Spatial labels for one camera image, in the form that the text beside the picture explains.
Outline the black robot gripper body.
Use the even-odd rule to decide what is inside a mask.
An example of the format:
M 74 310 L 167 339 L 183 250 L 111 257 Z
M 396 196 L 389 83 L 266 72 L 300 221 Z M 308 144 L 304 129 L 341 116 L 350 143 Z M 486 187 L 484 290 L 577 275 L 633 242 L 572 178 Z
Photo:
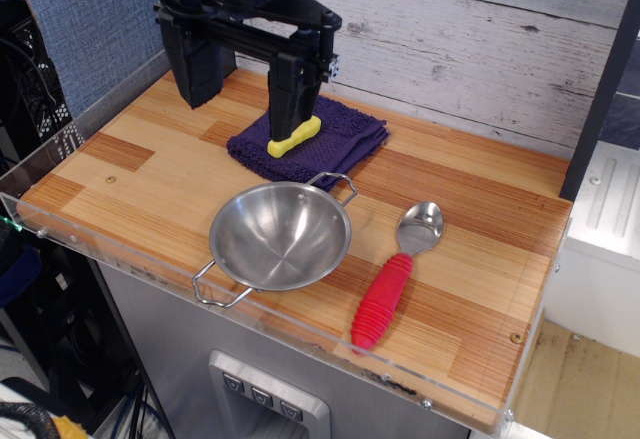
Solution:
M 334 34 L 342 19 L 317 0 L 160 0 L 160 6 L 212 42 L 268 62 L 300 57 L 323 82 L 338 74 Z

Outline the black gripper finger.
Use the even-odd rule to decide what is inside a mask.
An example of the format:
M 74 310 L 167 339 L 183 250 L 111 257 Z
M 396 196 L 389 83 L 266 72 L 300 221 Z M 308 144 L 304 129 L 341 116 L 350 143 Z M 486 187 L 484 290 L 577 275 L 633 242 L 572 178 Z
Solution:
M 181 97 L 192 109 L 201 107 L 222 89 L 221 48 L 197 37 L 188 21 L 164 7 L 158 10 L 158 24 Z
M 280 52 L 268 72 L 270 138 L 280 142 L 308 120 L 320 89 L 319 69 L 301 56 Z

